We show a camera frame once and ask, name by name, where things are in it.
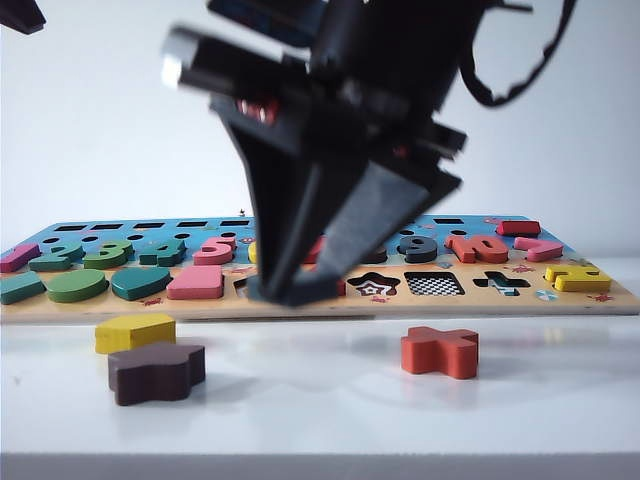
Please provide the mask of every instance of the blue puzzle board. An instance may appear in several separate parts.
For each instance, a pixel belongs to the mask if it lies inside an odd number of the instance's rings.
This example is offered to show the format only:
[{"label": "blue puzzle board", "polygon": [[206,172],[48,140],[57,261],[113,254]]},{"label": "blue puzzle board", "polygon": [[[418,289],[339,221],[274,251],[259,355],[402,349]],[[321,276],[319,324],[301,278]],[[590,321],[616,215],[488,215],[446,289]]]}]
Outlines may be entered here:
[{"label": "blue puzzle board", "polygon": [[[326,317],[376,314],[637,314],[640,302],[615,280],[610,288],[592,291],[560,291],[545,279],[546,269],[593,266],[571,247],[546,231],[536,237],[559,242],[562,256],[544,262],[532,262],[527,252],[514,248],[514,237],[501,236],[496,227],[505,220],[527,220],[522,216],[422,215],[394,234],[387,242],[387,260],[379,264],[355,267],[344,278],[344,295],[333,300],[291,309],[253,301],[246,295],[246,280],[257,274],[249,260],[249,246],[256,241],[254,219],[249,217],[187,218],[69,222],[52,225],[19,245],[37,244],[43,254],[70,242],[80,242],[86,255],[99,254],[113,241],[127,240],[133,247],[124,265],[104,270],[107,281],[125,268],[150,268],[140,265],[140,253],[167,240],[182,240],[184,259],[170,267],[173,280],[193,265],[193,255],[212,237],[233,238],[233,259],[223,265],[223,294],[210,299],[168,298],[159,291],[145,298],[126,300],[114,294],[111,286],[98,295],[73,303],[52,301],[43,291],[24,300],[2,305],[3,322],[99,322],[122,314],[164,312],[179,320],[282,317]],[[487,235],[504,244],[508,260],[500,264],[478,260],[463,263],[445,247],[450,236],[465,239]],[[433,261],[407,263],[398,252],[402,238],[431,238],[438,245]],[[5,252],[3,258],[12,250]],[[84,259],[72,262],[69,270],[83,269]],[[1,275],[6,280],[29,271],[25,265]],[[62,271],[37,272],[45,289]]]}]

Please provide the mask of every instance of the white wall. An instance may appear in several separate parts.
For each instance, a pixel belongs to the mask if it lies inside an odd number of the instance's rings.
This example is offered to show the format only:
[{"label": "white wall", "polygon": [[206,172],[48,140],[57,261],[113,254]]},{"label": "white wall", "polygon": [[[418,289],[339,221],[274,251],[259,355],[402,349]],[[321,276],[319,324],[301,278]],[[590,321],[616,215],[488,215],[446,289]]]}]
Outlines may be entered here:
[{"label": "white wall", "polygon": [[[487,17],[476,51],[489,83],[524,77],[560,3]],[[206,96],[163,87],[159,52],[179,20],[260,37],[196,0],[39,4],[44,31],[2,32],[2,250],[62,221],[250,211],[242,166]],[[435,211],[527,215],[586,255],[640,255],[639,45],[640,2],[580,0],[521,100],[487,110],[457,82],[441,120],[469,134],[449,166],[465,184]],[[257,48],[277,52],[273,42]]]}]

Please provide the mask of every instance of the yellow puzzle piece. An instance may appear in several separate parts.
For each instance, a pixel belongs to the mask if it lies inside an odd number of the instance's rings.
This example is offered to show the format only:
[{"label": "yellow puzzle piece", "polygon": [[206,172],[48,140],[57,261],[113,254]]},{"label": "yellow puzzle piece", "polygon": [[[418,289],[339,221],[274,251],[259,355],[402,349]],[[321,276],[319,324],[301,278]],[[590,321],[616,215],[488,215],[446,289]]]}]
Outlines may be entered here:
[{"label": "yellow puzzle piece", "polygon": [[249,261],[251,263],[258,263],[258,245],[256,245],[256,242],[249,245]]},{"label": "yellow puzzle piece", "polygon": [[96,352],[131,350],[148,343],[176,343],[176,321],[164,313],[123,315],[96,326]]},{"label": "yellow puzzle piece", "polygon": [[555,282],[561,292],[608,292],[611,288],[611,278],[596,267],[550,265],[544,278]]}]

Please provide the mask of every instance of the black cable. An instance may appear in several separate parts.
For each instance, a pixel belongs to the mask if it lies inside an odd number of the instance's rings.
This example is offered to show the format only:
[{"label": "black cable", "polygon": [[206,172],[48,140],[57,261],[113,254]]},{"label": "black cable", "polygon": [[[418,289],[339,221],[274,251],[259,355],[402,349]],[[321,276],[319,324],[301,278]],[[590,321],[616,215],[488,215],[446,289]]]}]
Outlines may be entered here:
[{"label": "black cable", "polygon": [[564,36],[564,32],[567,29],[567,25],[569,24],[569,20],[573,15],[573,10],[576,5],[577,0],[564,0],[564,4],[562,6],[562,14],[560,16],[560,23],[558,24],[558,30],[556,31],[555,37],[553,40],[548,43],[543,52],[543,59],[529,74],[529,77],[522,83],[517,83],[513,85],[509,89],[509,93],[506,96],[494,96],[491,89],[489,89],[476,74],[476,64],[475,59],[473,58],[473,44],[469,45],[469,48],[463,54],[463,58],[460,61],[460,73],[462,74],[462,80],[464,84],[467,86],[469,93],[475,98],[480,104],[486,107],[499,107],[501,105],[506,105],[507,103],[515,100],[518,96],[520,96],[525,90],[531,86],[538,75],[542,73],[547,63],[553,56],[556,48],[560,44],[562,37]]}]

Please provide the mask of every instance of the green puzzle piece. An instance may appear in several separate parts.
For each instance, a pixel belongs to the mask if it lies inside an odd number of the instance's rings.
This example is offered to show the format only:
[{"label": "green puzzle piece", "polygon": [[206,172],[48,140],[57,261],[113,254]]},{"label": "green puzzle piece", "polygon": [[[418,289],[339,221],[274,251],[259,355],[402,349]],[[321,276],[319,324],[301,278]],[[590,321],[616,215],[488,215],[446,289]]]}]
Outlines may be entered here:
[{"label": "green puzzle piece", "polygon": [[29,260],[29,268],[34,272],[68,270],[71,262],[84,256],[80,242],[65,243],[51,248],[51,253]]},{"label": "green puzzle piece", "polygon": [[111,277],[113,293],[125,300],[137,300],[161,292],[171,281],[166,267],[124,268]]},{"label": "green puzzle piece", "polygon": [[109,288],[100,270],[73,270],[62,273],[47,283],[47,295],[54,302],[73,303],[95,297]]},{"label": "green puzzle piece", "polygon": [[21,273],[0,280],[0,303],[9,305],[44,292],[44,284],[35,272]]},{"label": "green puzzle piece", "polygon": [[173,267],[182,262],[186,250],[184,240],[167,240],[140,253],[140,265]]},{"label": "green puzzle piece", "polygon": [[84,268],[106,270],[119,267],[127,263],[131,254],[133,254],[133,245],[129,240],[112,240],[102,244],[99,253],[84,257]]}]

